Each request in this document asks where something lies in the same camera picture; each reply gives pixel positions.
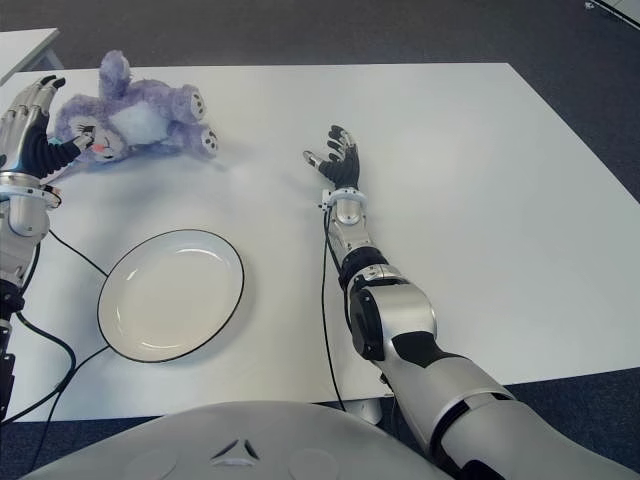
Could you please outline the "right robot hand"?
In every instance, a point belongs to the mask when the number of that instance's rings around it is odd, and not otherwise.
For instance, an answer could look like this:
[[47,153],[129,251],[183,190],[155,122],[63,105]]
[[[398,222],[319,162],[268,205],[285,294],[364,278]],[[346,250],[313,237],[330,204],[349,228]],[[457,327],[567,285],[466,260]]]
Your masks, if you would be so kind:
[[357,144],[351,134],[341,126],[332,125],[327,146],[331,150],[327,159],[306,150],[303,152],[304,160],[330,181],[335,189],[357,189],[360,160]]

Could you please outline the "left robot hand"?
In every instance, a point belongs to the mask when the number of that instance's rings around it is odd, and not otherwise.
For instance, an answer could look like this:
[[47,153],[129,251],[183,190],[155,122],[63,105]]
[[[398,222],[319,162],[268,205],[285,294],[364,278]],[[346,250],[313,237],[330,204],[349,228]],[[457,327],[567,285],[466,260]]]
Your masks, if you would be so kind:
[[25,174],[41,180],[71,164],[95,141],[95,128],[71,140],[48,140],[50,106],[66,83],[63,77],[45,76],[24,88],[1,117],[1,172]]

